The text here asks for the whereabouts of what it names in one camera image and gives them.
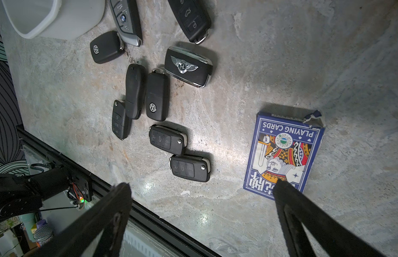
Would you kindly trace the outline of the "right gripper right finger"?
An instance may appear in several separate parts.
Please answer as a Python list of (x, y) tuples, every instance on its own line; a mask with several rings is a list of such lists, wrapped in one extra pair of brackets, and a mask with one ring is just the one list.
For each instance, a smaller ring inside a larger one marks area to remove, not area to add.
[(382, 257), (383, 254), (336, 222), (289, 182), (273, 189), (277, 213), (291, 257), (316, 254), (305, 229), (331, 257)]

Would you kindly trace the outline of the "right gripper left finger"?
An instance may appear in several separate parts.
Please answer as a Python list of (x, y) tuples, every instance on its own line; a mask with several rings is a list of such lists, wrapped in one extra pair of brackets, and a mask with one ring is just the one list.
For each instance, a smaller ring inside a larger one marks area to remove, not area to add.
[(80, 257), (98, 235), (95, 257), (118, 257), (129, 220), (131, 188), (120, 183), (63, 232), (33, 253), (34, 257)]

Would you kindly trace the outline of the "black VW key fob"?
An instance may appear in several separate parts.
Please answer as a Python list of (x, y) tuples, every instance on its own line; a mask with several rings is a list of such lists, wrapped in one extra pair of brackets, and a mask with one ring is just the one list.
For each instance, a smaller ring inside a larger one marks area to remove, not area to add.
[(90, 42), (90, 52), (95, 63), (104, 64), (121, 56), (125, 45), (117, 31), (109, 31)]

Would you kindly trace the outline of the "white plastic storage box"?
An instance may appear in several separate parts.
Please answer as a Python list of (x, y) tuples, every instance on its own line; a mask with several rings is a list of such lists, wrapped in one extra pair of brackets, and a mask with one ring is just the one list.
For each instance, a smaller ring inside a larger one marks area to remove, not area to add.
[(75, 39), (102, 19), (104, 0), (2, 1), (6, 15), (19, 36), (61, 40)]

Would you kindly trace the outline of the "silver black BMW key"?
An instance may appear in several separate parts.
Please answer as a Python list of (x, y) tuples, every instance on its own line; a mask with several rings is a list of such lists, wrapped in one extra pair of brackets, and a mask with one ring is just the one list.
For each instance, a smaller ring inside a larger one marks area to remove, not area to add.
[(122, 40), (132, 46), (142, 45), (142, 29), (136, 0), (109, 0), (109, 8)]

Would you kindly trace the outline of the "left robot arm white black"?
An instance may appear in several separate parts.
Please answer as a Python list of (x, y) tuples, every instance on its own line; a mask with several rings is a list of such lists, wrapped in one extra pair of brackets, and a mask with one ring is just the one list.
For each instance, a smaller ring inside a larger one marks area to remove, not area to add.
[(69, 188), (69, 179), (66, 168), (21, 177), (0, 174), (0, 222), (38, 211), (43, 201)]

